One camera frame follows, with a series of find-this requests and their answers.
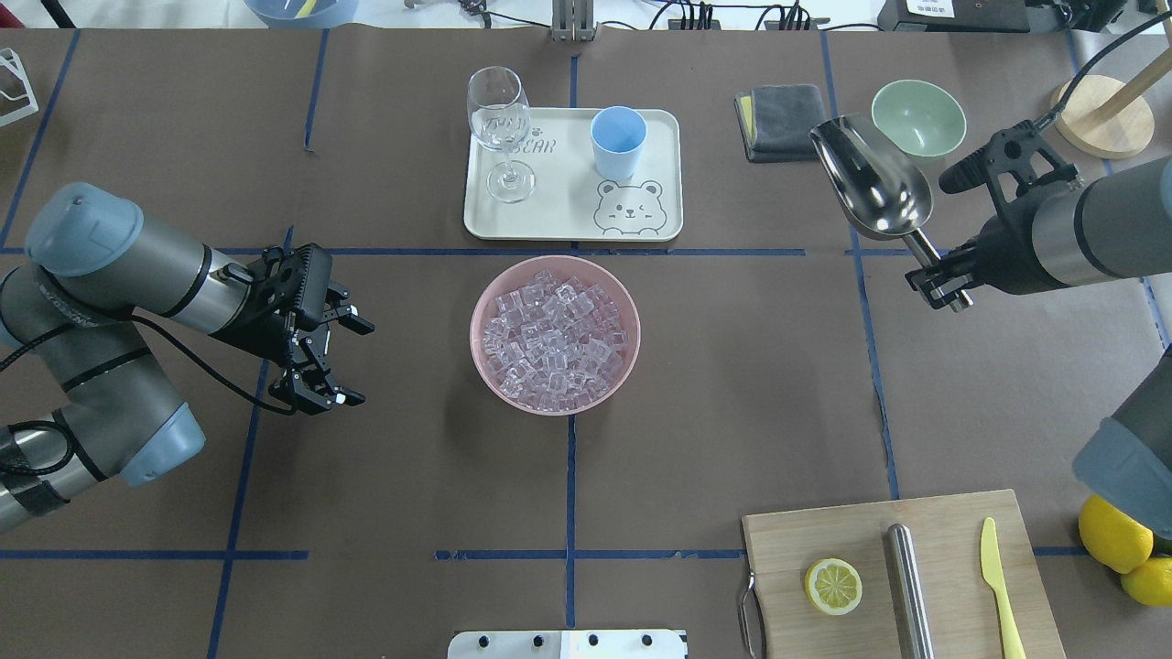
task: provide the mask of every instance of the wine glass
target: wine glass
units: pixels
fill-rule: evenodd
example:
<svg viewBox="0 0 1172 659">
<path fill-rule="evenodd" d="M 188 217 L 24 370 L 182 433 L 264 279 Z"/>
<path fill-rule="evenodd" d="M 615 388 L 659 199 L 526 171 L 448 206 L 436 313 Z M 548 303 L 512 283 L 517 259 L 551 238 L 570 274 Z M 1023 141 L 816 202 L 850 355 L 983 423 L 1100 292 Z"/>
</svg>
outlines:
<svg viewBox="0 0 1172 659">
<path fill-rule="evenodd" d="M 489 170 L 489 193 L 506 204 L 532 195 L 537 175 L 527 164 L 512 159 L 530 128 L 529 98 L 512 69 L 488 67 L 472 74 L 468 81 L 468 125 L 485 149 L 505 155 L 505 162 Z"/>
</svg>

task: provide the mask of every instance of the wooden cutting board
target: wooden cutting board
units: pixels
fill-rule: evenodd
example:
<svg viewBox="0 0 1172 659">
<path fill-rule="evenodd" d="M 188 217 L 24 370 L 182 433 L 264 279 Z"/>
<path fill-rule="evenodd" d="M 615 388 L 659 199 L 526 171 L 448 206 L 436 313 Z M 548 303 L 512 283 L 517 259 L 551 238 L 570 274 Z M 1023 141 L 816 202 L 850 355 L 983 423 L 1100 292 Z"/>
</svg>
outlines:
<svg viewBox="0 0 1172 659">
<path fill-rule="evenodd" d="M 1026 655 L 1065 658 L 1013 490 L 743 517 L 768 657 L 901 657 L 884 558 L 884 534 L 899 522 L 912 530 L 935 655 L 1000 659 L 996 602 L 981 578 L 986 517 L 997 522 L 1001 563 Z M 820 613 L 803 590 L 806 569 L 829 557 L 854 565 L 863 579 L 863 600 L 846 616 Z"/>
</svg>

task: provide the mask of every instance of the wine glass stem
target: wine glass stem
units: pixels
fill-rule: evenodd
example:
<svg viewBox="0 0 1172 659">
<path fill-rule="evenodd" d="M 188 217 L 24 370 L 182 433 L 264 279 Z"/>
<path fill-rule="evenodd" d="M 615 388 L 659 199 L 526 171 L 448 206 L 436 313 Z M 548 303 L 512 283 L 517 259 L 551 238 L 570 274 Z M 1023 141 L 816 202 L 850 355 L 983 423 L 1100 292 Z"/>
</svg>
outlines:
<svg viewBox="0 0 1172 659">
<path fill-rule="evenodd" d="M 505 149 L 505 171 L 500 176 L 505 183 L 516 183 L 517 170 L 512 165 L 512 149 Z"/>
</svg>

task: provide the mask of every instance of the wine glass base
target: wine glass base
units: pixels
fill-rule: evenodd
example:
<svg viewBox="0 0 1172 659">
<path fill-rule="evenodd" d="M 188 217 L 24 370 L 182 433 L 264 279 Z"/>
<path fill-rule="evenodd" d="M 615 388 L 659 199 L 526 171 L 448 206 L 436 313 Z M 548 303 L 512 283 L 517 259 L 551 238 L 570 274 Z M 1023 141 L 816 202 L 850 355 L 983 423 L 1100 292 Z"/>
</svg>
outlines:
<svg viewBox="0 0 1172 659">
<path fill-rule="evenodd" d="M 489 195 L 498 202 L 516 204 L 524 202 L 537 186 L 537 175 L 525 163 L 512 162 L 513 176 L 509 177 L 509 163 L 499 163 L 489 170 Z"/>
</svg>

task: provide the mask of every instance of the metal rolling pin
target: metal rolling pin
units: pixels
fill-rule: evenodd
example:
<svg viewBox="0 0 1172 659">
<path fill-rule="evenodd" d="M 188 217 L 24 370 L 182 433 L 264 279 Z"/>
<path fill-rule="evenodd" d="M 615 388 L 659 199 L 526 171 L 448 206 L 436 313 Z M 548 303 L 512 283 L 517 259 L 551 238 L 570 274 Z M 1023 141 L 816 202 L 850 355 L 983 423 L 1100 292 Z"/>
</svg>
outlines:
<svg viewBox="0 0 1172 659">
<path fill-rule="evenodd" d="M 934 659 L 924 592 L 920 590 L 920 571 L 912 548 L 912 531 L 904 524 L 892 524 L 884 536 L 884 549 L 904 659 Z"/>
</svg>

